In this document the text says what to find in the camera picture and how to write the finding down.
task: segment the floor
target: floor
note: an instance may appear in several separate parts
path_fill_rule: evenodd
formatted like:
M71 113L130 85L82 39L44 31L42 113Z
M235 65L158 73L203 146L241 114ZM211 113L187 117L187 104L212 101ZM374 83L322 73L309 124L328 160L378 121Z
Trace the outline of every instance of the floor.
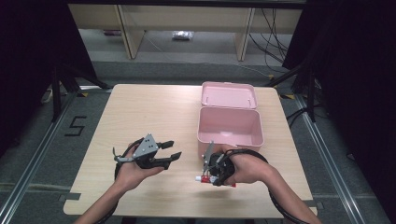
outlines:
M196 32L193 33L193 38L189 41L175 41L172 39L172 32L149 31L146 32L137 57L134 60L128 59L120 36L106 36L100 30L80 30L80 34L94 63L152 63L153 65L155 63L226 64L235 66L238 69L250 70L260 76L268 77L268 79L269 76L278 77L282 72L286 71L280 67L281 62L279 60L266 56L253 43L252 39L249 39L245 60L238 62L233 45L233 34ZM252 37L257 43L265 47L267 42L264 38L268 39L270 36L253 34ZM279 35L278 39L285 46L282 48L286 48L291 40L291 35ZM268 46L268 51L275 54L280 60L282 59L283 54L278 47ZM255 66L263 65L272 72L264 73L255 69ZM284 87L282 85L279 85L279 93L289 97L290 86L285 84L286 87ZM92 100L96 104L105 105L107 97L108 95L96 94L92 97ZM290 97L296 97L296 100L281 100L285 115L290 115L296 109L304 107L304 99L301 99L303 96ZM89 104L93 103L83 98L77 98L73 104L77 108L79 108L79 104L80 107L84 105L87 108ZM26 135L45 135L47 128L50 126L50 111L51 106L48 104L40 108L40 111L37 111L37 119L32 121L30 126L27 127L27 129L36 131L33 133L27 132ZM295 120L290 130L299 150L308 183L317 202L319 217L324 223L390 223L371 192L370 187L365 182L359 168L352 160L346 157L347 148L344 146L340 136L337 135L331 120L326 118L326 111L319 110L316 113L318 116L316 123L312 124L306 115L302 115ZM99 120L101 112L92 111L92 114L95 114L90 121L92 126L86 128L90 132L94 132L94 125ZM30 139L29 142L23 142L20 147L29 148L28 152L21 154L17 151L10 151L1 159L0 170L2 170L2 174L0 174L0 180L2 183L0 185L0 202L4 202L7 199L14 183L17 183L19 177L23 174L25 165L30 160L29 157L35 155L35 146L40 145L41 138L29 136L27 138ZM54 147L62 147L58 145L61 143L57 143L56 140L52 144ZM84 154L79 152L78 149L86 146L81 144L80 142L70 143L68 149L73 152L70 154L75 157L70 157L67 160L82 160ZM38 175L34 177L35 183L51 183L52 193L48 194L49 190L43 186L30 185L29 194L26 194L21 200L20 208L17 211L13 211L15 217L11 219L11 223L23 223L29 218L34 220L34 223L51 223L60 217L65 219L58 221L61 223L74 220L74 217L66 217L62 214L62 211L55 209L55 207L62 207L64 202L62 196L66 195L70 190L69 186L71 183L68 180L74 179L73 176L69 176L69 173L74 174L78 167L67 166L67 160L57 161L57 155L59 155L59 152L49 152L46 160L44 160L40 168L37 168ZM68 170L65 171L64 169L61 170L57 168L58 166L67 167L70 172L68 173ZM7 171L12 171L15 175L10 175ZM46 192L46 197L40 197L41 192ZM46 208L46 212L50 213L47 216L43 216L39 212L39 203L37 202L41 203L40 199L43 204L51 204L50 208ZM57 203L51 203L52 199L57 201ZM38 208L32 208L32 204L36 204ZM36 210L37 214L30 214L30 211L34 213L33 211ZM117 223L118 221L120 220L114 219L111 223ZM279 220L256 220L256 223L279 222Z

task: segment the forearm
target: forearm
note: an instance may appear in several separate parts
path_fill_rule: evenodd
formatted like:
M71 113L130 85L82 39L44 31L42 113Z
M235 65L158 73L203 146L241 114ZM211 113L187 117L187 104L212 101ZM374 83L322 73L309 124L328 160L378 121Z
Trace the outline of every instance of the forearm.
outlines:
M75 224L95 223L107 214L124 195L125 190L113 184L81 217Z
M262 182L289 214L310 224L320 223L317 216L290 188L277 169L268 165L263 173Z

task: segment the hand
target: hand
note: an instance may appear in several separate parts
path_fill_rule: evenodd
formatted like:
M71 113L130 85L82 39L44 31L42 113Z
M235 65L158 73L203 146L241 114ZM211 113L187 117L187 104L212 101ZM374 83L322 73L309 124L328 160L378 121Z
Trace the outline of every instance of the hand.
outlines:
M125 157L132 157L138 145L133 146ZM115 185L124 192L135 189L144 179L149 176L156 175L163 171L163 167L154 167L151 169L141 169L136 162L125 162L117 175Z
M236 147L222 145L220 149L226 152L230 149L236 149ZM235 154L230 159L235 166L235 173L225 181L225 185L232 185L234 183L251 184L256 181L265 183L266 177L275 171L268 163L252 155Z

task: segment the red component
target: red component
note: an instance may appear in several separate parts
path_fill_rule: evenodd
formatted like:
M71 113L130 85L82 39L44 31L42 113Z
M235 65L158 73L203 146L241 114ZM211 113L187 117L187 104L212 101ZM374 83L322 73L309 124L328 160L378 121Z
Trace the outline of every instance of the red component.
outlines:
M209 175L201 175L201 183L210 183Z

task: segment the black curtain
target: black curtain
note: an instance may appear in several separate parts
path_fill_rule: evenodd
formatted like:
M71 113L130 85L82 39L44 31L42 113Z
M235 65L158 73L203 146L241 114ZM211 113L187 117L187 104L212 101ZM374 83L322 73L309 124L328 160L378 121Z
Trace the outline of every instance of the black curtain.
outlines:
M396 13L391 1L345 1L347 9L332 33L323 57L315 62L328 112L356 163L392 223L396 223ZM291 42L286 67L301 62L323 21L310 12L299 22L306 33Z

